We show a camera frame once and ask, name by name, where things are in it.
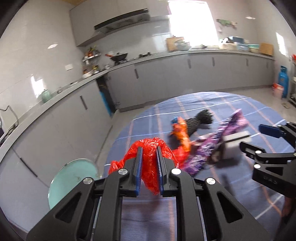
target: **blue plaid tablecloth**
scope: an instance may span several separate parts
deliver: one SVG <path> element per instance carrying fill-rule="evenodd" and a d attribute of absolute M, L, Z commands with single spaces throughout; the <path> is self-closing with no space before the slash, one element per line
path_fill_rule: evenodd
<path fill-rule="evenodd" d="M 120 160 L 130 145 L 144 138 L 159 137 L 170 146 L 170 121 L 174 116 L 184 119 L 195 116 L 199 111 L 209 109 L 214 123 L 209 129 L 198 129 L 191 140 L 198 135 L 213 132 L 219 122 L 228 118 L 236 109 L 242 109 L 249 121 L 246 128 L 252 135 L 252 143 L 265 148 L 267 152 L 293 152 L 293 148 L 282 138 L 265 136 L 258 131 L 260 124 L 278 125 L 286 121 L 273 109 L 246 96 L 222 93 L 199 92 L 163 101 L 134 118 L 115 140 L 104 170 L 108 175 L 109 163 Z M 242 155 L 240 159 L 221 161 L 214 166 L 206 165 L 195 178 L 204 180 L 214 177 L 274 236 L 281 219 L 284 197 L 279 193 L 252 180 L 254 161 Z M 176 241 L 175 198 L 153 196 L 144 184 L 136 199 L 124 198 L 121 240 Z"/>

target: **black scrubber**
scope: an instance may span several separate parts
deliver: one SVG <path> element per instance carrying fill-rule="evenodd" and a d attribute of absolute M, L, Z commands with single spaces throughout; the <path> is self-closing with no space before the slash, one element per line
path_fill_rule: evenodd
<path fill-rule="evenodd" d="M 185 120 L 187 123 L 187 133 L 191 136 L 197 131 L 200 124 L 212 124 L 212 113 L 209 110 L 202 110 L 195 117 Z"/>

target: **tiled wall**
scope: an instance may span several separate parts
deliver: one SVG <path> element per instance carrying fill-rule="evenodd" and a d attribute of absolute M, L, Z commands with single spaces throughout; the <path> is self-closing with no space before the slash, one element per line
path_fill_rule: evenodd
<path fill-rule="evenodd" d="M 277 81 L 277 74 L 280 71 L 281 65 L 287 67 L 289 70 L 291 69 L 289 56 L 296 54 L 296 36 L 284 17 L 270 1 L 248 0 L 248 3 L 251 7 L 253 15 L 256 17 L 254 21 L 256 23 L 259 41 L 270 43 L 274 46 L 274 57 L 276 60 L 275 81 Z M 287 52 L 286 56 L 279 51 L 276 33 L 280 34 L 284 38 Z"/>
<path fill-rule="evenodd" d="M 240 36 L 250 40 L 251 43 L 257 43 L 258 37 L 254 22 L 245 18 L 251 14 L 246 0 L 207 0 L 206 2 L 214 20 L 219 18 L 238 23 L 237 29 L 223 27 L 223 32 L 218 33 L 218 38 Z M 215 26 L 218 28 L 220 24 L 215 21 Z M 169 21 L 166 20 L 150 22 L 118 31 L 89 46 L 96 45 L 97 49 L 103 54 L 109 51 L 114 54 L 117 52 L 128 53 L 127 59 L 131 59 L 147 52 L 166 51 L 165 39 L 168 37 L 171 37 L 171 33 Z M 113 64 L 113 62 L 108 57 L 102 56 L 99 65 L 103 67 L 105 64 Z"/>
<path fill-rule="evenodd" d="M 60 0 L 29 0 L 0 38 L 0 108 L 11 105 L 21 117 L 39 102 L 31 84 L 43 79 L 51 92 L 81 78 L 83 53 L 75 46 L 69 10 Z M 47 49 L 53 43 L 55 48 Z M 73 69 L 66 71 L 65 65 Z M 4 129 L 15 122 L 9 111 L 0 115 Z"/>

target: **mint green stool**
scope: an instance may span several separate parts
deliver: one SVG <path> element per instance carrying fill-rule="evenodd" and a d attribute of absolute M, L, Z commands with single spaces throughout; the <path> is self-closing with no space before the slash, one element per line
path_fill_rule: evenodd
<path fill-rule="evenodd" d="M 100 179 L 97 166 L 90 160 L 81 158 L 64 165 L 52 180 L 48 190 L 48 203 L 52 209 L 84 178 Z"/>

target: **floor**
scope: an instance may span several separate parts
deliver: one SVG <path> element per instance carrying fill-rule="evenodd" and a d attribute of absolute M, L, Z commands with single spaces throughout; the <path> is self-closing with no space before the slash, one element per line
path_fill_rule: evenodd
<path fill-rule="evenodd" d="M 230 91 L 230 93 L 244 95 L 247 97 L 251 97 L 257 101 L 260 101 L 262 104 L 273 108 L 277 111 L 283 119 L 286 119 L 291 122 L 296 123 L 296 108 L 288 103 L 286 100 L 279 100 L 273 97 L 271 88 L 259 88 L 259 89 L 249 89 L 249 90 L 235 90 Z M 147 106 L 145 108 L 130 110 L 126 112 L 120 113 L 117 111 L 112 118 L 112 129 L 105 141 L 105 144 L 101 150 L 101 153 L 96 161 L 97 166 L 99 168 L 100 173 L 103 173 L 104 165 L 109 153 L 110 148 L 112 147 L 114 141 L 117 136 L 121 132 L 121 130 L 137 115 L 146 109 L 150 108 Z"/>

